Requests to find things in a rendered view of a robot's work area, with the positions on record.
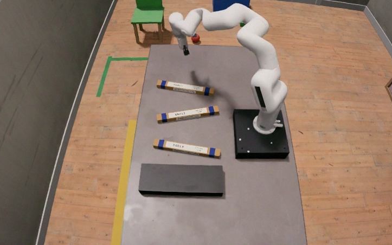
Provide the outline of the tan box with blue bands and white label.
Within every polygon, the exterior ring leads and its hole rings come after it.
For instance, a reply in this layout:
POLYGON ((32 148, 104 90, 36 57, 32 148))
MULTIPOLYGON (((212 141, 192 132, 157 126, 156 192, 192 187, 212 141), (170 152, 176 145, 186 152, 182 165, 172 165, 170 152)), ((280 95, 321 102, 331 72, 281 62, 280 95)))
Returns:
POLYGON ((193 94, 200 94, 206 96, 214 95, 214 88, 188 85, 184 83, 170 82, 164 80, 158 80, 157 88, 169 89, 173 91, 187 92, 193 94))

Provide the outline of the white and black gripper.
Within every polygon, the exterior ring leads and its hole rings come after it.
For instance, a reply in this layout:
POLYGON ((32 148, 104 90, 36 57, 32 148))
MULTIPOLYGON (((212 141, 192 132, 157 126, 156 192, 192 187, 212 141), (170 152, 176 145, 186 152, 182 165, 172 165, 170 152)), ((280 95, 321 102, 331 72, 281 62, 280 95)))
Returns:
POLYGON ((184 56, 190 55, 189 51, 188 51, 188 43, 186 41, 187 40, 186 36, 183 38, 176 38, 176 39, 177 39, 180 50, 183 50, 183 54, 185 53, 184 56))

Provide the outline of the tan box with blue bands and white labels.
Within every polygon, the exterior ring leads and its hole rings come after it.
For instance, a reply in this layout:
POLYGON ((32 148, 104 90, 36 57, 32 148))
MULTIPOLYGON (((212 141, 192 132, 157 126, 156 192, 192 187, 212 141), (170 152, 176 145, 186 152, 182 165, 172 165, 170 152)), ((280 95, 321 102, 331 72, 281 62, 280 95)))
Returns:
POLYGON ((210 107, 189 109, 185 111, 157 114, 157 121, 158 123, 165 123, 169 121, 205 117, 205 116, 216 115, 216 114, 219 114, 218 106, 210 106, 210 107))

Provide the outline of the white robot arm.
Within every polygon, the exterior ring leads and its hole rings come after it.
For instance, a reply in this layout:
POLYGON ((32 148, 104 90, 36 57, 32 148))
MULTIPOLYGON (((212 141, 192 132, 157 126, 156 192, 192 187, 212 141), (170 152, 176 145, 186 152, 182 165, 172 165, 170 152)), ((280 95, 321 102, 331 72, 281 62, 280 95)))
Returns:
POLYGON ((241 4, 233 4, 226 10, 212 13, 205 9, 196 9, 191 11, 185 20, 179 13, 169 17, 175 38, 197 38, 195 31, 201 22, 209 32, 233 29, 241 22, 245 24, 238 32, 237 40, 256 55, 259 64, 259 70, 251 80, 251 88, 260 110, 253 126, 261 134, 271 134, 276 127, 282 127, 282 124, 277 124, 280 120, 276 119, 286 99, 287 86, 279 80, 281 71, 275 48, 262 38, 269 30, 268 22, 241 4))

